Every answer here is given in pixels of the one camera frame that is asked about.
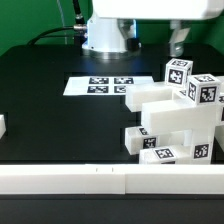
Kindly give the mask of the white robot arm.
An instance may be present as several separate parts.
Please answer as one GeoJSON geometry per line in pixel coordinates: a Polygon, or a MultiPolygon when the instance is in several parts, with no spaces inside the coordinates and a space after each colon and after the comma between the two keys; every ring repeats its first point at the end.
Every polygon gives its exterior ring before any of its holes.
{"type": "Polygon", "coordinates": [[[92,0],[93,13],[87,22],[85,53],[102,59],[119,59],[141,44],[137,40],[136,20],[168,20],[173,30],[169,55],[180,56],[189,32],[182,21],[208,20],[224,10],[224,0],[92,0]]]}

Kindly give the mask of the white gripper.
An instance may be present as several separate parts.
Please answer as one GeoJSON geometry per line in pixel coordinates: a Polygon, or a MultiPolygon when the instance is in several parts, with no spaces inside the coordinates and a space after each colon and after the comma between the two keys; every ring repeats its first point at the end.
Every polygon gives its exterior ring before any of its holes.
{"type": "Polygon", "coordinates": [[[171,57],[183,54],[190,31],[189,23],[181,20],[212,19],[224,10],[224,0],[92,0],[92,4],[99,17],[128,18],[117,20],[128,52],[137,52],[141,47],[134,19],[171,20],[171,57]]]}

